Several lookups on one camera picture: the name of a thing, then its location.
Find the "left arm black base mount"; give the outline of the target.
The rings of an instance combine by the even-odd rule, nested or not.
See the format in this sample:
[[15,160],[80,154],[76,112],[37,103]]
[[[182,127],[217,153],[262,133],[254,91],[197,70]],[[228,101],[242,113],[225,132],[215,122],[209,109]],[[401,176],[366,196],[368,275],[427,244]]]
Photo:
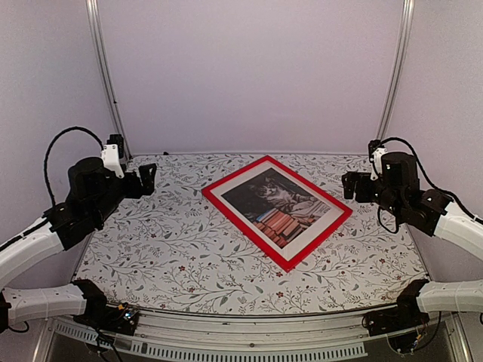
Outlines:
[[76,323],[94,330],[134,335],[140,317],[137,307],[127,302],[109,305],[104,293],[92,281],[77,280],[72,284],[80,289],[82,297],[86,300],[84,312],[73,316]]

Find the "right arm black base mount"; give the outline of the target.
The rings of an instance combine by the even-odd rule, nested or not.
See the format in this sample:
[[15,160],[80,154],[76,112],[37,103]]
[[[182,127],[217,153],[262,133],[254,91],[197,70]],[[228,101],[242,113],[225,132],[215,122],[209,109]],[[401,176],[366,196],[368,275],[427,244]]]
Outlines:
[[427,324],[429,315],[419,310],[417,294],[418,292],[402,292],[395,307],[369,311],[364,314],[361,325],[370,336],[379,336]]

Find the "cat photo print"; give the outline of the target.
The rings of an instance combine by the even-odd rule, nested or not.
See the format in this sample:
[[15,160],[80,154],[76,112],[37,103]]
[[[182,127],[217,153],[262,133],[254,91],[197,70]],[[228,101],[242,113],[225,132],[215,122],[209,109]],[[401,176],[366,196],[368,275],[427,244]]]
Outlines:
[[281,249],[331,210],[272,167],[222,198]]

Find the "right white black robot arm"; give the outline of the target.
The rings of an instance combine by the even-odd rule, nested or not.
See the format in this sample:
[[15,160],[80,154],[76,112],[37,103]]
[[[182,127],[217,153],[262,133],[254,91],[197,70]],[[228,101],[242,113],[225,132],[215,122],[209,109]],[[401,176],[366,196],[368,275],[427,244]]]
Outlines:
[[[482,258],[482,218],[471,213],[453,192],[435,184],[423,191],[420,179],[427,174],[416,151],[390,152],[386,149],[390,142],[392,139],[386,138],[368,143],[371,171],[345,173],[344,197],[376,204],[379,211],[394,217],[397,226],[413,226]],[[420,313],[480,312],[482,282],[413,281],[399,294],[397,305],[391,310],[390,322],[398,329],[407,328]]]

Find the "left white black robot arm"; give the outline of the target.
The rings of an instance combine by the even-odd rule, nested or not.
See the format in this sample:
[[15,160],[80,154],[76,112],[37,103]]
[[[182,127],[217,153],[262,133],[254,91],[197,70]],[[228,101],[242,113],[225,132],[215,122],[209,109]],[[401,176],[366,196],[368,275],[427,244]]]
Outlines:
[[72,315],[94,328],[112,321],[107,298],[92,281],[60,287],[14,290],[9,283],[53,255],[72,249],[95,231],[124,199],[140,199],[155,191],[155,164],[127,172],[122,163],[124,138],[112,134],[99,144],[97,157],[83,158],[68,169],[69,194],[31,226],[1,244],[1,330],[34,319]]

